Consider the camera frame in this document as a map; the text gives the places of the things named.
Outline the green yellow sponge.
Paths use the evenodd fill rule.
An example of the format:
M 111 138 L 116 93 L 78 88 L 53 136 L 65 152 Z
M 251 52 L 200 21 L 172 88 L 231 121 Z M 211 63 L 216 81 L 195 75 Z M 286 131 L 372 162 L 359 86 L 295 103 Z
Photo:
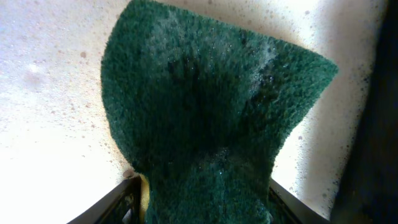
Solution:
M 131 1 L 101 61 L 111 136 L 149 182 L 146 223 L 285 223 L 275 158 L 338 73 L 283 40 Z

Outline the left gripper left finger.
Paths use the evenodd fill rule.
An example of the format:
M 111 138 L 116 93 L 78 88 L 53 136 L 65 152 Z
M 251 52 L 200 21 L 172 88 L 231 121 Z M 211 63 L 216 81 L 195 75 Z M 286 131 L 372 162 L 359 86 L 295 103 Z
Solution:
M 123 180 L 68 224 L 139 224 L 141 178 Z

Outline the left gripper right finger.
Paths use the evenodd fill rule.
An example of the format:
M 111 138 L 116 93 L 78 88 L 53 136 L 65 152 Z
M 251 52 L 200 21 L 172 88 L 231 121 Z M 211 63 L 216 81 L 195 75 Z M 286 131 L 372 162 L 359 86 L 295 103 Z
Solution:
M 299 224 L 330 224 L 330 222 L 309 208 L 274 179 L 270 179 L 270 192 L 276 197 L 292 223 Z

